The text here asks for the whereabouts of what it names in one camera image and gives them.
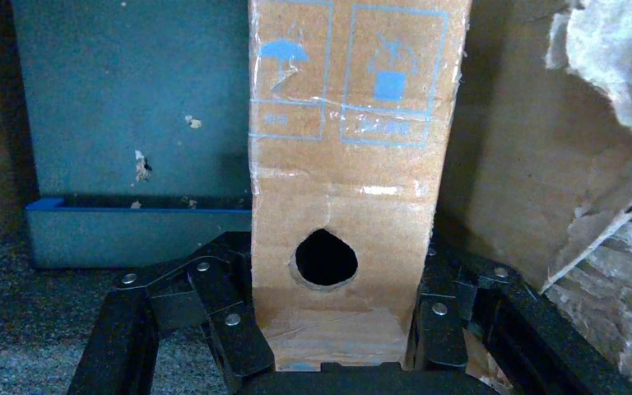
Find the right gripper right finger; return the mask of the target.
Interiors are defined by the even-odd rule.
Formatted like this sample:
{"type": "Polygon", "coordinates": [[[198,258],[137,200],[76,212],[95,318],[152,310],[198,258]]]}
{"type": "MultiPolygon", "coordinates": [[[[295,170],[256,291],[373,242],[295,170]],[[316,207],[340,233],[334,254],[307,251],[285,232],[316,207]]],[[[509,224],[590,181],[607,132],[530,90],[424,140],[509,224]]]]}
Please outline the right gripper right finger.
{"type": "Polygon", "coordinates": [[[465,331],[520,394],[632,394],[632,383],[518,272],[434,234],[409,334],[414,368],[467,368],[465,331]]]}

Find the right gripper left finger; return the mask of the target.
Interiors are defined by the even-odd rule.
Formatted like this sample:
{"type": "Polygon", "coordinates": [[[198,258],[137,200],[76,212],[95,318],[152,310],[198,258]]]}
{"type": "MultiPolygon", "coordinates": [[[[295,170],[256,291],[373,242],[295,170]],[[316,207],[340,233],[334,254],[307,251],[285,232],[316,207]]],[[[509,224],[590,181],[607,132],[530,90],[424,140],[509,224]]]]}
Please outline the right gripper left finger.
{"type": "Polygon", "coordinates": [[[255,318],[248,231],[225,232],[184,258],[124,272],[105,296],[67,389],[148,394],[160,339],[197,328],[232,394],[276,370],[255,318]]]}

